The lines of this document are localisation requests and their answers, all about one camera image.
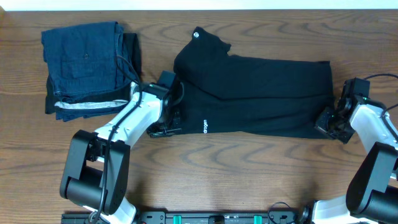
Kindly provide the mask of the black t-shirt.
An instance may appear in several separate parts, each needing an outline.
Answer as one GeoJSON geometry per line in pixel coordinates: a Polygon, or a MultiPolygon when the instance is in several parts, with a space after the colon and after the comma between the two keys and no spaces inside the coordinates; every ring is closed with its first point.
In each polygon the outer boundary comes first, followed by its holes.
{"type": "Polygon", "coordinates": [[[229,53],[231,46],[201,27],[174,61],[185,87],[181,134],[245,133],[321,139],[315,121],[333,107],[328,61],[273,60],[229,53]]]}

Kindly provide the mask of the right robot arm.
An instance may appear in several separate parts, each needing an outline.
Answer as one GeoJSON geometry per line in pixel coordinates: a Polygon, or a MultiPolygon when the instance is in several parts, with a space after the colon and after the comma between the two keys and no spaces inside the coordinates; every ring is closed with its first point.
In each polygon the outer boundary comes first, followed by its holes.
{"type": "Polygon", "coordinates": [[[315,128],[346,144],[357,134],[367,153],[345,195],[306,206],[297,223],[397,223],[397,129],[389,108],[369,97],[368,78],[346,80],[335,109],[325,108],[315,128]]]}

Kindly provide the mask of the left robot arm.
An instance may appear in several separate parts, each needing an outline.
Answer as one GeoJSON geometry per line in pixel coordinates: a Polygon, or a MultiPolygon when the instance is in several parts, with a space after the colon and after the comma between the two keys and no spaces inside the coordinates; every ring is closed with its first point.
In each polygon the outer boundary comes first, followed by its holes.
{"type": "Polygon", "coordinates": [[[136,207],[125,197],[131,149],[149,128],[168,134],[172,109],[184,97],[181,82],[134,84],[132,100],[93,132],[70,142],[60,196],[90,211],[83,223],[133,223],[136,207]]]}

